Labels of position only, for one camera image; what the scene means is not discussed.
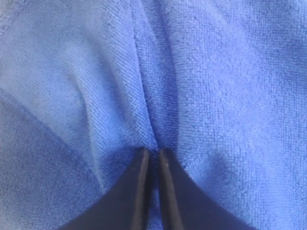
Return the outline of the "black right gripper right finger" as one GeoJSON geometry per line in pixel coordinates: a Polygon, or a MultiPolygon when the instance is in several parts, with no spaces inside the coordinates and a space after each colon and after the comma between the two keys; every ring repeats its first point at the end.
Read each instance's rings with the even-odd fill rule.
{"type": "Polygon", "coordinates": [[[165,230],[251,230],[207,196],[180,165],[174,152],[159,152],[159,199],[165,230]]]}

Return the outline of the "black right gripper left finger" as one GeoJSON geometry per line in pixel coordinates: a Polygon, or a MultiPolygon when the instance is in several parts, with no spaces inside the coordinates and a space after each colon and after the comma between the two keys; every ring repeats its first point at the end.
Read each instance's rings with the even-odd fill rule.
{"type": "Polygon", "coordinates": [[[135,150],[134,158],[111,189],[61,230],[145,230],[151,195],[150,152],[135,150]]]}

